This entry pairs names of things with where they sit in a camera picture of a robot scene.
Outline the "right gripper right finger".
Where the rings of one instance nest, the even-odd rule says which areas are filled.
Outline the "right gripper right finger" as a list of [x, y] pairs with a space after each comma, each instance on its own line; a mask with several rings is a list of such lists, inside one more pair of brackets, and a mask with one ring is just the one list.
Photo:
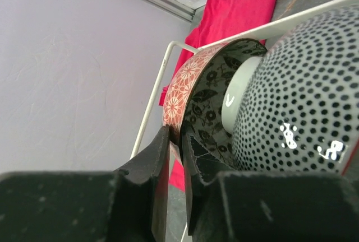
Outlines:
[[238, 172], [216, 159], [195, 134], [181, 138], [188, 233], [237, 236]]

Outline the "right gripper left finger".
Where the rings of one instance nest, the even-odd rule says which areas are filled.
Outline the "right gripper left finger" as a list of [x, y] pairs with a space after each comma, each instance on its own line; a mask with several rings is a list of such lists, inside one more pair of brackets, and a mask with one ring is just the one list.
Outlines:
[[112, 241], [165, 241], [169, 180], [168, 126], [122, 165], [112, 206]]

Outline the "dark scalloped floral bowl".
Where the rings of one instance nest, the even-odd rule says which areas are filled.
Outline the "dark scalloped floral bowl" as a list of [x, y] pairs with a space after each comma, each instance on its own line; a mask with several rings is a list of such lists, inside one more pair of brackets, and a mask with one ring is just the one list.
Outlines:
[[242, 63], [266, 52], [257, 40], [238, 39], [200, 50], [180, 67], [163, 103], [163, 124], [170, 127], [170, 152], [177, 160], [181, 158], [180, 128], [189, 122], [199, 142], [215, 158], [233, 165], [232, 136], [222, 125], [224, 94]]

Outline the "blue triangle pattern bowl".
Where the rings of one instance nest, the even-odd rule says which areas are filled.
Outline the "blue triangle pattern bowl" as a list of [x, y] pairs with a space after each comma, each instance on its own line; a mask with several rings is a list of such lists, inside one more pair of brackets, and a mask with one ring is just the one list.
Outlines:
[[358, 5], [297, 25], [224, 94], [232, 167], [344, 174], [358, 149]]

